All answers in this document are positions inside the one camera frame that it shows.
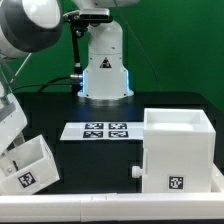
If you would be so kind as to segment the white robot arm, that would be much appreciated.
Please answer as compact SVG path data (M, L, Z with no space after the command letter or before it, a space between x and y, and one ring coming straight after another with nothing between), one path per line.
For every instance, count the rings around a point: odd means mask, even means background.
M0 64L63 44L63 25L76 15L87 25L111 26L109 9L126 6L131 0L78 0L79 9L64 14L60 0L0 0ZM26 117L11 91L11 84L0 76L0 174L16 172L5 155L8 146L26 126Z

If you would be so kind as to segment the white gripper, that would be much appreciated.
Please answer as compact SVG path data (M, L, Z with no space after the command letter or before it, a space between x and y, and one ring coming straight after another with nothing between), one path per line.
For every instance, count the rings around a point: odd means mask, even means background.
M8 94L8 104L0 109L0 154L15 140L27 125L27 118L13 94ZM2 159L2 169L6 176L18 171L16 162L8 157Z

